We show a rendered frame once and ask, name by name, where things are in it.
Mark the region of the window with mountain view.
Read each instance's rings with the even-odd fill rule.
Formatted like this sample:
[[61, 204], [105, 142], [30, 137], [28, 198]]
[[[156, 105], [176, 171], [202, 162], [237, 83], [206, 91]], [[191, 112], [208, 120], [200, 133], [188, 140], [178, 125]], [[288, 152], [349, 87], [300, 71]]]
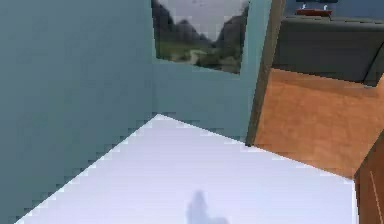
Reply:
[[250, 0], [151, 0], [155, 57], [241, 70]]

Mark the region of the dark grey sofa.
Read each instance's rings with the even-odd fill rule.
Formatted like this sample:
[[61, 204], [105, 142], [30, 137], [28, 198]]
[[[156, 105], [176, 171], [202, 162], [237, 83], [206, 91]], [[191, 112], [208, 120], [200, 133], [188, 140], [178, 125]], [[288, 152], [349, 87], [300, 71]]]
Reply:
[[384, 20], [287, 16], [273, 67], [375, 87], [384, 74]]

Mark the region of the red flat object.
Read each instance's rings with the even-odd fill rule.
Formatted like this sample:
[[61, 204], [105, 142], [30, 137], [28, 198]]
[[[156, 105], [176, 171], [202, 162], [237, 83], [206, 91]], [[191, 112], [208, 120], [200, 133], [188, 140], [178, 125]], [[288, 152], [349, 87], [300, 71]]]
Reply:
[[295, 15], [329, 17], [332, 15], [332, 12], [332, 10], [297, 9]]

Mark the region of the brown wooden room door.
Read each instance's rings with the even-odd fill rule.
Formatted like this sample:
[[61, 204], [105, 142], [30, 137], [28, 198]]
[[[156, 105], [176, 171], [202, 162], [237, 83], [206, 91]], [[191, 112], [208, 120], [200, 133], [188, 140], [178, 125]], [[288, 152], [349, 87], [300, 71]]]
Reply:
[[384, 130], [355, 173], [359, 224], [384, 224]]

